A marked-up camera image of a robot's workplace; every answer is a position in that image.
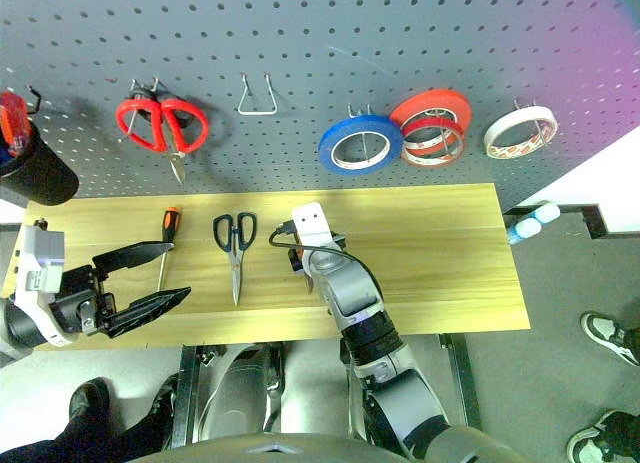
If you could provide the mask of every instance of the white wall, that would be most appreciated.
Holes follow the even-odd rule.
[[[21,206],[0,199],[0,225],[7,223],[22,223],[25,209]]]
[[[640,231],[640,127],[518,206],[547,201],[598,204],[610,232]]]

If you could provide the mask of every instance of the scissor handle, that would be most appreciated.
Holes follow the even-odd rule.
[[[249,218],[251,220],[251,235],[249,236],[249,240],[245,240],[244,238],[244,223],[243,220]],[[255,213],[249,213],[243,211],[238,213],[238,228],[236,230],[238,233],[238,248],[242,251],[247,250],[253,243],[253,240],[256,239],[256,233],[258,232],[258,217]]]
[[[179,98],[168,98],[163,100],[160,105],[162,106],[162,114],[169,123],[169,128],[173,133],[173,138],[176,143],[176,149],[182,153],[191,153],[192,151],[200,148],[209,134],[209,121],[204,112],[196,105],[189,103],[188,101],[181,100]],[[180,127],[180,120],[174,114],[174,111],[182,111],[195,116],[200,121],[200,136],[195,139],[193,143],[187,143],[182,134],[182,128]]]
[[[226,243],[220,240],[220,235],[218,234],[218,230],[221,222],[227,222],[227,241]],[[227,253],[231,253],[231,248],[233,246],[233,217],[229,214],[220,215],[213,219],[213,239],[216,240],[216,244],[220,247],[222,251]]]
[[[153,135],[154,143],[141,138],[133,132],[129,134],[129,137],[147,150],[158,153],[167,151],[167,143],[162,134],[162,109],[160,103],[144,98],[124,100],[120,103],[116,109],[116,123],[125,135],[129,133],[129,126],[124,121],[125,116],[132,111],[146,111],[149,113],[151,118],[151,134]]]

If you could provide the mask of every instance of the tape roll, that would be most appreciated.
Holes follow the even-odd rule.
[[[409,150],[406,148],[406,146],[404,146],[402,148],[403,160],[405,160],[407,163],[413,166],[420,166],[423,168],[425,167],[440,168],[446,165],[450,165],[451,163],[453,163],[454,161],[456,161],[458,158],[462,156],[462,153],[464,153],[465,144],[464,144],[464,138],[463,138],[464,135],[462,134],[462,131],[459,131],[460,126],[451,122],[451,120],[447,120],[446,118],[442,118],[442,119],[448,122],[448,130],[451,132],[451,135],[456,139],[456,142],[453,143],[453,145],[455,146],[447,142],[447,147],[445,147],[444,143],[440,143],[439,145],[437,145],[439,146],[438,149],[434,149],[434,147],[431,147],[430,148],[431,151],[427,154],[416,153],[416,151],[420,152],[421,150]],[[437,153],[438,151],[442,151],[442,150],[447,151],[447,149],[448,149],[448,153],[442,156],[434,156],[435,153]]]
[[[452,139],[457,139],[456,135],[464,136],[462,127],[448,118],[431,116],[413,120],[402,128],[404,147],[409,150],[409,153],[412,155],[431,155],[446,149],[442,137],[431,138],[420,142],[408,141],[408,138],[417,132],[427,129],[440,129],[443,132],[449,131],[449,134],[453,137]]]
[[[338,158],[336,149],[345,140],[356,135],[373,134],[381,137],[384,147],[365,161],[351,162]],[[318,158],[327,170],[339,175],[358,176],[372,173],[390,164],[402,151],[402,132],[389,118],[362,115],[341,121],[329,128],[318,145]]]
[[[537,135],[515,145],[494,146],[498,137],[505,131],[527,122],[542,123]],[[503,116],[489,127],[484,134],[484,148],[490,158],[499,160],[518,158],[545,146],[555,136],[556,131],[558,131],[558,122],[553,112],[546,106],[520,108]]]
[[[404,128],[411,119],[425,112],[434,113],[434,115],[425,116],[449,116],[462,128],[463,133],[471,123],[472,111],[469,100],[462,93],[453,90],[429,90],[412,96],[400,103],[391,112],[389,118],[400,128]],[[456,137],[451,132],[446,132],[445,139],[447,143],[450,141],[453,143]],[[436,145],[441,142],[442,138],[437,136],[425,143]]]

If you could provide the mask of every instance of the red scissors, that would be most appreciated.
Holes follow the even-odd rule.
[[[176,111],[193,115],[200,121],[200,135],[195,141],[190,143],[185,140],[180,121],[175,115]],[[131,112],[146,112],[149,115],[153,142],[147,141],[131,132],[129,126],[125,123],[126,115]],[[118,127],[133,141],[148,150],[163,153],[164,156],[168,157],[171,162],[171,168],[180,184],[184,183],[185,173],[182,158],[185,154],[200,148],[209,134],[209,121],[204,112],[192,103],[179,98],[168,98],[163,101],[154,101],[147,98],[124,100],[116,110],[116,122]],[[170,132],[169,144],[167,144],[163,131],[163,127],[166,128],[165,123],[168,125]]]

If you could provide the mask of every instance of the black scissors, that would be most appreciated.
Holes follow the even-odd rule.
[[[245,239],[248,229],[245,223],[247,220],[251,220],[251,234],[248,239]],[[257,230],[258,217],[255,213],[245,211],[238,213],[237,224],[234,224],[233,217],[229,214],[220,215],[213,220],[213,238],[220,249],[227,254],[231,264],[233,302],[236,306],[240,301],[242,289],[242,257],[256,239]]]

